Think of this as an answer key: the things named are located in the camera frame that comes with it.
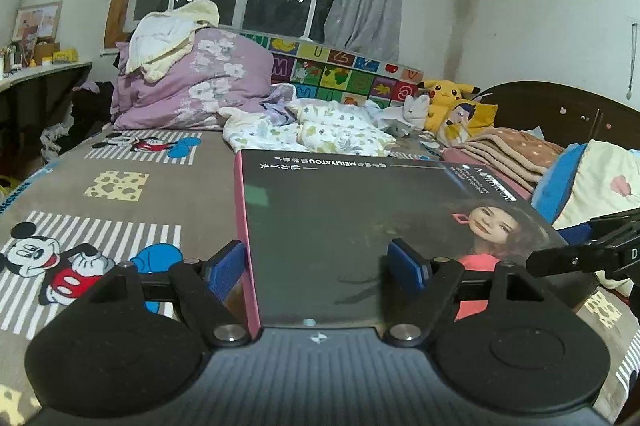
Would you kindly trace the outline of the Mickey Mouse bed sheet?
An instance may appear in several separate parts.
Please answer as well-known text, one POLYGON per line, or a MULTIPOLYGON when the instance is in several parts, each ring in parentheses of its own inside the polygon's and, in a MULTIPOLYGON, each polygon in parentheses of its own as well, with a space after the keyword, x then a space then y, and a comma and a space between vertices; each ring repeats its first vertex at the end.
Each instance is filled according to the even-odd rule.
MULTIPOLYGON (((248 327, 245 271, 224 305, 250 333, 207 347, 168 271, 232 240, 232 152, 212 133, 107 131, 1 205, 6 425, 606 425, 637 372, 594 273, 465 267, 454 322, 396 347, 378 328, 248 327)), ((386 264, 386 282, 395 284, 386 264)))

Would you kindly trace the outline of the alphabet foam play mat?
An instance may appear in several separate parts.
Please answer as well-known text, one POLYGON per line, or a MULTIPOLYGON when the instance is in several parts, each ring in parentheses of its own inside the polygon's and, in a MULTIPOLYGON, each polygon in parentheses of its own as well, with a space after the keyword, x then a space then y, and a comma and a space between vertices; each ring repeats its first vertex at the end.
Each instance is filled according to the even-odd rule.
POLYGON ((385 109, 400 106, 423 81, 420 70, 332 46, 252 31, 241 35, 272 53, 271 82, 294 85, 299 98, 357 106, 371 99, 385 109))

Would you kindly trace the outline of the pink box lid with photo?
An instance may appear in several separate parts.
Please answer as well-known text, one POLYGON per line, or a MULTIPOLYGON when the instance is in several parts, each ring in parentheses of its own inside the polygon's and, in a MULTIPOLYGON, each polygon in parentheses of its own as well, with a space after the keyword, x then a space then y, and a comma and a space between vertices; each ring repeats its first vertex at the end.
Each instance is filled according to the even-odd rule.
POLYGON ((404 299, 386 282, 395 239, 473 270, 563 245, 514 189, 469 163, 244 150, 234 183, 252 333, 390 321, 404 299))

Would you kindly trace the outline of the white leaf-print blanket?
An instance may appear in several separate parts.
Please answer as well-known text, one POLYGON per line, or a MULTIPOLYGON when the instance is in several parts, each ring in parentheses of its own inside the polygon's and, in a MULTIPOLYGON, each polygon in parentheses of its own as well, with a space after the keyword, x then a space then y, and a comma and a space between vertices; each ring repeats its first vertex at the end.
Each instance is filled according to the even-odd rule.
POLYGON ((277 115, 220 111, 222 137, 235 152, 269 150, 386 157, 396 138, 376 128, 366 109, 337 101, 296 99, 277 115))

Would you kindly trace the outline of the folded pink blanket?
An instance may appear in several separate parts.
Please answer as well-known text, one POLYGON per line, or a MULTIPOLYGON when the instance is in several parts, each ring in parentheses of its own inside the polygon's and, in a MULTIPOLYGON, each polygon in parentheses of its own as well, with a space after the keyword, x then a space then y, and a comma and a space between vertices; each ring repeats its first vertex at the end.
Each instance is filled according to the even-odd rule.
POLYGON ((489 127, 465 142, 447 147, 442 157, 449 162, 487 166, 529 199, 563 152, 563 147, 526 131, 489 127))

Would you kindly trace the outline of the Pikachu plush toy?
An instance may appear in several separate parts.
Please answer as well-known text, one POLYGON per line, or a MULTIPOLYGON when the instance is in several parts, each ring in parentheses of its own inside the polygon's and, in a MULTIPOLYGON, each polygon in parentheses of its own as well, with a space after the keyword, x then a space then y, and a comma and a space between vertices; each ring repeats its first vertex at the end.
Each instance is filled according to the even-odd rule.
POLYGON ((470 99, 480 91, 474 85, 428 80, 418 88, 430 98, 424 129, 444 146, 461 145, 495 123, 498 106, 470 99))

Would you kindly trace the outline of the purple floral duvet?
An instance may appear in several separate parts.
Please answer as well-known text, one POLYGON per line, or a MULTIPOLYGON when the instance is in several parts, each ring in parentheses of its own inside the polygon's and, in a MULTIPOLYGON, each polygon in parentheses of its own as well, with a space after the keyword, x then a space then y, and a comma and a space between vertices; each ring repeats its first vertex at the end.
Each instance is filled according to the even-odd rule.
POLYGON ((111 113, 119 131, 221 129, 221 109, 262 112, 262 101, 271 93, 272 53, 234 32, 199 30, 190 53, 156 82, 146 80, 140 70, 126 72, 129 45, 117 47, 111 113))

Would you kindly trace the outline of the cluttered side desk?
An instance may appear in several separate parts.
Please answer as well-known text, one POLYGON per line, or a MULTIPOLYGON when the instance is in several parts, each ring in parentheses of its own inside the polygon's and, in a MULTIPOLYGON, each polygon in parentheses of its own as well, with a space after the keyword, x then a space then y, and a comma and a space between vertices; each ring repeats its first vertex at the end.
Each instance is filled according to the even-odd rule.
POLYGON ((91 61, 27 68, 1 80, 1 174, 20 177, 37 157, 40 135, 70 106, 91 61))

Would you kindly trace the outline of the cream and blue quilt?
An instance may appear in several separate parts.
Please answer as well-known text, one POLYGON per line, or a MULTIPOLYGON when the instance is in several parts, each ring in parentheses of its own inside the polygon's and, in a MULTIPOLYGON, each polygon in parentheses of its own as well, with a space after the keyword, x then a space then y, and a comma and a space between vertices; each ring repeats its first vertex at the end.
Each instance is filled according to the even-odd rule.
MULTIPOLYGON (((591 140, 582 151, 568 198, 552 226, 560 233, 598 217, 639 219, 639 153, 591 140)), ((603 271, 595 275, 606 289, 629 297, 631 279, 608 279, 603 271)))

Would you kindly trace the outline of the white plush toy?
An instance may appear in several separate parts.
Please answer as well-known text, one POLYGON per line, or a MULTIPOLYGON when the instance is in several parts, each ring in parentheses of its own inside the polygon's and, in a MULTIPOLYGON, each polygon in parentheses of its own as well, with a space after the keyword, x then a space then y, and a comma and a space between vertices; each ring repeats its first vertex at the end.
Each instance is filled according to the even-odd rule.
POLYGON ((430 102, 430 96, 427 94, 416 97, 408 95, 404 100, 402 117, 416 131, 424 130, 430 102))

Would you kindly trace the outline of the cream clothes pile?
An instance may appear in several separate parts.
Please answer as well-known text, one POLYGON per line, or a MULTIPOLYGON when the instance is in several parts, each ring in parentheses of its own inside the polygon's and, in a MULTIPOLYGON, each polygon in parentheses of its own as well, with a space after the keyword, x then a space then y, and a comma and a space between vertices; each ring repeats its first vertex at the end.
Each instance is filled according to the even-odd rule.
POLYGON ((145 82, 158 82, 192 52, 198 30, 218 24, 218 7, 209 0, 195 0, 167 12, 150 12, 131 35, 126 73, 138 71, 145 82))

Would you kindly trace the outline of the dark wooden headboard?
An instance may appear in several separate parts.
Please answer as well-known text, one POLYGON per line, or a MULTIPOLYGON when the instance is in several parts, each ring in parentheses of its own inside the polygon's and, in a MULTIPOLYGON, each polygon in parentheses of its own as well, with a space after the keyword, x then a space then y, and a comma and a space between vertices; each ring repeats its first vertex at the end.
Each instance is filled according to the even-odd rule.
POLYGON ((577 87, 516 81, 489 87, 476 99, 498 107, 497 127, 540 128, 544 140, 555 145, 566 147, 594 139, 626 149, 640 146, 637 110, 577 87))

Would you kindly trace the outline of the picture board on desk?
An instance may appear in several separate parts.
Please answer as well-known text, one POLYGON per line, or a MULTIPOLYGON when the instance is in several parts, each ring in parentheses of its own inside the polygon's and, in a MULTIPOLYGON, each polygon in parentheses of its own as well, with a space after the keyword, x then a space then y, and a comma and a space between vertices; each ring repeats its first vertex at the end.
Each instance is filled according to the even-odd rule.
POLYGON ((58 35, 63 2, 23 6, 17 9, 11 41, 21 41, 27 28, 36 27, 40 40, 54 42, 58 35))

